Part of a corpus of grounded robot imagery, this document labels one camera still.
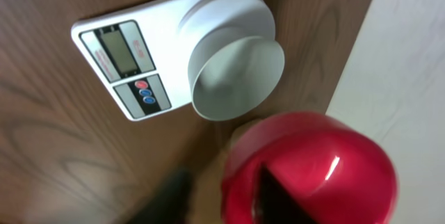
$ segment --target red container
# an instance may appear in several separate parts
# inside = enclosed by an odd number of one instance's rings
[[[325,115],[276,115],[238,140],[222,182],[226,224],[256,223],[252,206],[262,166],[319,224],[384,224],[394,210],[397,181],[388,156]]]

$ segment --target scale display screen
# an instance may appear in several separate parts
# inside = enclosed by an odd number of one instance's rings
[[[104,33],[101,38],[121,73],[138,69],[120,31]]]

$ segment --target digital kitchen scale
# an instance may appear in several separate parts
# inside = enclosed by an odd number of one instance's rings
[[[71,34],[130,120],[191,102],[209,120],[238,117],[284,68],[263,0],[156,0],[77,22]]]

